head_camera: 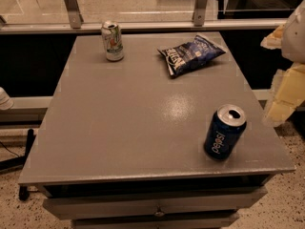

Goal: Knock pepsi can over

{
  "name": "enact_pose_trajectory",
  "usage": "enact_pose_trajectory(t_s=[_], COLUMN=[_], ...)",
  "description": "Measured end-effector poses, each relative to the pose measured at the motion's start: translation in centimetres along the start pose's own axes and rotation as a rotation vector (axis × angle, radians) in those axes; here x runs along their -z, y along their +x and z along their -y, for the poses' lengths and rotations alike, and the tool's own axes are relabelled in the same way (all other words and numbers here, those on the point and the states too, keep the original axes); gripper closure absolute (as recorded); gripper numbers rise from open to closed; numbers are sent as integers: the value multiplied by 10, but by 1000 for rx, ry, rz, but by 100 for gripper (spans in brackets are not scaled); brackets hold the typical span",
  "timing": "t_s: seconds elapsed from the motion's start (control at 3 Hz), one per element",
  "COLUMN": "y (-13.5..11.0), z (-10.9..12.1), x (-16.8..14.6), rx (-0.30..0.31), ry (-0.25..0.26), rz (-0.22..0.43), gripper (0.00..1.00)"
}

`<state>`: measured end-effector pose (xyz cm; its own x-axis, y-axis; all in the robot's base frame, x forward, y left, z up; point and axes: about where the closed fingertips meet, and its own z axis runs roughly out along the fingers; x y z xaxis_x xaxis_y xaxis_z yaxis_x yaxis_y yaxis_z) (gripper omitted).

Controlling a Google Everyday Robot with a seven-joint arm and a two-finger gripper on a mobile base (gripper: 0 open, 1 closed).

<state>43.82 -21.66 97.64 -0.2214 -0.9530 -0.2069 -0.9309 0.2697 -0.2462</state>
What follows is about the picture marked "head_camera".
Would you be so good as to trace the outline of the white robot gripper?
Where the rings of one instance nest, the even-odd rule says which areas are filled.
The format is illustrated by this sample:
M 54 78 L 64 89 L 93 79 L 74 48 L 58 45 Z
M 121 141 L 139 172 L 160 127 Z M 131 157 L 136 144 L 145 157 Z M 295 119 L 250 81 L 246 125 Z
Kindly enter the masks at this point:
M 286 71 L 276 71 L 264 108 L 265 124 L 282 124 L 305 101 L 305 65 L 301 64 L 305 63 L 305 0 L 285 26 L 278 26 L 264 37 L 260 46 L 269 50 L 281 48 L 283 57 L 296 62 Z

